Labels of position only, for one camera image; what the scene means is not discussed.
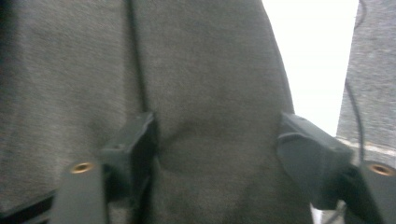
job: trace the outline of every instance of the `black cable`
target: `black cable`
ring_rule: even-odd
[[[364,20],[366,19],[366,15],[367,15],[367,6],[366,3],[363,0],[359,0],[359,6],[361,7],[361,17],[360,19],[355,23],[355,27],[353,28],[354,31],[356,31],[364,22]],[[352,88],[349,85],[349,80],[346,79],[346,91],[347,91],[347,95],[349,97],[349,101],[352,104],[352,109],[353,109],[353,113],[355,114],[355,119],[356,122],[358,123],[358,132],[359,132],[359,149],[360,149],[360,161],[361,163],[364,161],[364,129],[363,129],[363,123],[361,121],[361,113],[359,111],[359,107],[358,104],[356,102],[355,99],[355,95],[353,93]],[[337,210],[326,222],[325,224],[332,224],[334,223],[334,221],[341,216],[342,214],[345,213],[345,211],[347,210],[347,205],[344,204],[341,209]]]
[[[355,114],[356,122],[358,123],[358,132],[359,132],[359,150],[360,150],[360,160],[361,163],[364,161],[364,130],[363,124],[361,122],[361,113],[359,111],[358,104],[356,103],[355,95],[353,94],[353,90],[349,85],[348,80],[346,80],[346,91],[349,97],[350,103],[352,104],[353,113]]]

